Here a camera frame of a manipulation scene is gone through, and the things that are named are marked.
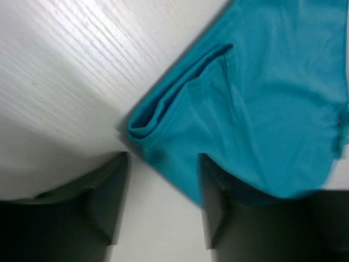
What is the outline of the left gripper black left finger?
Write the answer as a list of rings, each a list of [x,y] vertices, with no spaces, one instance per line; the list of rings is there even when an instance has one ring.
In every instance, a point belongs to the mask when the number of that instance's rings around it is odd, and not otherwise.
[[[1,201],[1,261],[104,261],[118,242],[130,157],[33,199]]]

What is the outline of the teal cloth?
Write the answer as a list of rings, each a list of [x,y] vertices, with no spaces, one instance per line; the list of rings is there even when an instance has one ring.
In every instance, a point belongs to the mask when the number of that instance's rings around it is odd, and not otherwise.
[[[348,142],[347,1],[233,1],[128,122],[202,204],[197,158],[278,198],[320,189]]]

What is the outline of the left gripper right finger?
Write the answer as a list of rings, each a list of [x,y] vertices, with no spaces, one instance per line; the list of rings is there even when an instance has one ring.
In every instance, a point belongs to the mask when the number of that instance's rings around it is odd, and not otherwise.
[[[348,191],[278,199],[205,154],[199,157],[198,177],[214,261],[348,261]]]

